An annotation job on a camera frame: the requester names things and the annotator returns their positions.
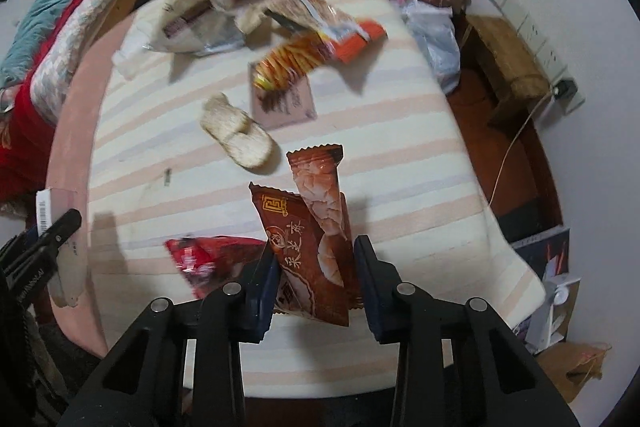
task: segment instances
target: cookie package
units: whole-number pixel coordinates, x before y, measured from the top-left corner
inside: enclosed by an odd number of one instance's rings
[[[252,200],[286,281],[281,311],[349,325],[348,297],[332,245],[298,194],[249,184]]]
[[[360,307],[360,285],[353,258],[344,195],[338,183],[338,165],[344,156],[342,145],[319,145],[287,153],[287,160],[311,215],[324,232],[324,240],[335,255],[350,307]]]

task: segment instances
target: bed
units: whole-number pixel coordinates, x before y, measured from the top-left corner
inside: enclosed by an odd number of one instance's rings
[[[404,280],[451,301],[481,296],[514,327],[542,302],[542,284],[502,237],[432,71],[387,0],[328,1],[376,19],[388,39],[353,66],[311,73],[317,120],[273,131],[273,139],[282,153],[343,144],[340,187],[353,235],[369,235]],[[49,165],[48,186],[78,193],[87,241],[65,268],[75,307],[54,313],[72,341],[99,355],[151,299],[193,299],[165,239],[263,239],[247,185],[295,190],[286,161],[261,174],[244,171],[198,124],[202,103],[218,90],[249,110],[247,63],[281,37],[195,60],[148,52],[127,80],[111,54],[149,24],[160,2],[114,26],[86,54]],[[245,394],[325,397],[393,386],[397,346],[375,343],[363,311],[350,319],[341,328],[275,315],[263,343],[241,347]],[[185,385],[192,378],[190,345]]]

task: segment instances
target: wooden stool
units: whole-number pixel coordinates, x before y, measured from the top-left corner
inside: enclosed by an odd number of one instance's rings
[[[490,123],[509,120],[549,92],[545,74],[505,19],[477,15],[465,19],[461,60],[478,64],[498,98]]]

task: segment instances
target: barcode label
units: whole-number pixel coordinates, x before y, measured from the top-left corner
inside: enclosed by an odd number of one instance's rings
[[[41,190],[36,195],[38,210],[38,235],[42,235],[51,226],[50,194],[48,190]]]
[[[41,201],[38,205],[38,215],[40,223],[39,223],[39,233],[43,233],[45,230],[47,230],[47,204],[44,201]]]

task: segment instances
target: plastic bag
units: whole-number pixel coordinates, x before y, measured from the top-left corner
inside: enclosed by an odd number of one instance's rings
[[[427,59],[444,94],[460,83],[460,48],[456,42],[451,8],[436,8],[418,0],[393,3]]]
[[[154,22],[148,50],[191,53],[198,57],[244,46],[235,15],[226,9],[233,0],[164,0]]]
[[[247,263],[260,259],[264,241],[250,237],[184,237],[164,243],[196,299],[240,275]]]

